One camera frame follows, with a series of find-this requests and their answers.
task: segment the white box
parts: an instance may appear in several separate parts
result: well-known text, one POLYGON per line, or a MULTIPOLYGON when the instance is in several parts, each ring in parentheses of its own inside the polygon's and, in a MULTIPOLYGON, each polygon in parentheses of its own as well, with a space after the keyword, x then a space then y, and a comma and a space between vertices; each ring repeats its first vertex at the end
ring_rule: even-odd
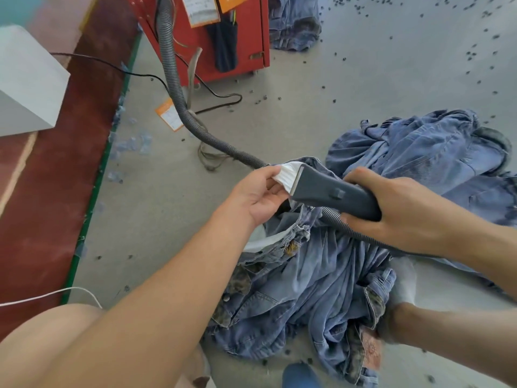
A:
POLYGON ((54 128, 69 77, 23 27, 0 27, 0 136, 54 128))

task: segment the white cable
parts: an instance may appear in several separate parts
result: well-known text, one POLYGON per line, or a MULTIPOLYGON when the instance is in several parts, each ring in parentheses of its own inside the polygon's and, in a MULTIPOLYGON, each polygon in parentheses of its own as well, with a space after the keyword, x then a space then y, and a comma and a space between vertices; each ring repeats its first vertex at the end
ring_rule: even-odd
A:
POLYGON ((62 291, 72 290, 72 289, 78 289, 78 290, 86 291, 89 295, 91 295, 94 298, 94 301, 99 306, 99 308, 102 309, 102 306, 100 305, 99 300, 97 300, 97 297, 94 296, 94 293, 92 293, 91 291, 89 291, 87 289, 84 289, 82 287, 67 287, 65 289, 59 289, 59 290, 53 291, 53 292, 48 293, 48 294, 39 295, 37 297, 32 297, 32 298, 27 298, 26 300, 19 300, 19 301, 13 301, 13 302, 5 302, 4 304, 0 304, 0 307, 21 304, 23 302, 28 302, 28 301, 33 301, 33 300, 39 300, 40 298, 44 298, 44 297, 46 297, 48 295, 52 295, 52 294, 56 294, 56 293, 61 293, 62 291))

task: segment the gray floor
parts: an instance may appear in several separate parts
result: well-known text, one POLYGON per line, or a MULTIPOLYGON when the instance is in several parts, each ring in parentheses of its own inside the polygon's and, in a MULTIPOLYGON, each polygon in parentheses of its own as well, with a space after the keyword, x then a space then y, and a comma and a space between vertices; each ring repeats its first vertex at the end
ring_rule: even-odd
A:
MULTIPOLYGON (((233 107, 234 112, 219 109, 201 118, 214 135, 270 162, 303 155, 324 159, 332 141, 364 118, 382 122, 394 115, 423 115, 444 108, 474 109, 481 120, 516 142, 517 2, 391 1, 392 5, 353 0, 334 7, 321 0, 323 42, 306 53, 273 51, 271 67, 258 75, 242 76, 238 83, 230 79, 211 84, 220 93, 241 92, 244 100, 233 107), (473 2, 476 5, 463 10, 473 2), (365 6, 361 15, 353 4, 365 6), (493 15, 482 18, 485 10, 493 15), (492 39, 496 34, 501 36, 492 39), (474 59, 467 59, 467 51, 477 53, 474 59), (263 95, 268 100, 256 105, 263 95)), ((134 70, 163 76, 145 39, 134 70)), ((105 307, 116 304, 178 252, 249 171, 227 161, 216 173, 207 173, 197 158, 197 140, 185 128, 172 132, 156 115, 154 109, 165 99, 159 82, 131 80, 118 134, 129 138, 146 131, 152 136, 152 149, 149 155, 123 153, 108 163, 107 173, 122 172, 124 182, 104 180, 75 280, 105 307)), ((201 89, 193 107, 216 103, 201 89)), ((515 161, 510 169, 515 169, 515 161)), ((450 310, 511 305, 473 277, 447 267, 420 261, 417 270, 421 306, 450 310)), ((90 302, 77 293, 72 300, 90 302)), ((290 355, 270 359, 267 367, 233 359, 210 345, 206 351, 220 387, 279 387, 285 365, 316 359, 306 339, 300 335, 290 342, 290 355)), ((329 379, 317 365, 316 369, 325 386, 344 385, 329 379)), ((503 386, 419 349, 384 348, 381 387, 426 386, 430 383, 425 375, 433 375, 440 387, 503 386)))

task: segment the red cabinet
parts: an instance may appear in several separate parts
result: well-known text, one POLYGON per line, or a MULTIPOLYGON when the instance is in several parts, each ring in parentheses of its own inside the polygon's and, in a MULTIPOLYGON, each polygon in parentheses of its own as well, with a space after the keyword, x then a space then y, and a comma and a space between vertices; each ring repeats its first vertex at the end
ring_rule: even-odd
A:
MULTIPOLYGON (((174 44, 176 53, 187 62, 190 61, 195 48, 203 52, 197 63, 196 73, 206 82, 223 77, 252 72, 269 66, 269 24, 267 0, 248 0, 236 7, 237 32, 237 67, 230 72, 221 73, 216 69, 214 49, 205 27, 191 28, 182 0, 174 0, 178 8, 174 25, 174 38, 189 47, 174 44)), ((158 56, 160 50, 154 37, 154 13, 156 0, 129 0, 133 11, 139 19, 144 33, 149 38, 158 56)), ((178 61, 181 84, 187 85, 187 67, 178 61)))

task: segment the paper tag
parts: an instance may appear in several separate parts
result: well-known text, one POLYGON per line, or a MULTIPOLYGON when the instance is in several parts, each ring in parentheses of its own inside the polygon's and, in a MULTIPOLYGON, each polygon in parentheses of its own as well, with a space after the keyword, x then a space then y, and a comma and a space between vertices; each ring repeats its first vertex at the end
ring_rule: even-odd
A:
POLYGON ((158 106, 155 111, 156 114, 158 114, 161 119, 172 128, 174 132, 183 126, 183 123, 179 118, 178 111, 174 107, 171 98, 168 98, 164 103, 158 106))
POLYGON ((183 0, 192 28, 221 21, 216 0, 183 0))
POLYGON ((380 361, 383 357, 383 343, 371 329, 363 327, 361 331, 362 346, 365 349, 365 359, 362 365, 365 368, 378 371, 380 369, 380 361))
POLYGON ((248 0, 219 0, 219 5, 221 6, 221 12, 226 13, 229 10, 234 9, 237 5, 241 5, 245 1, 248 1, 248 0))

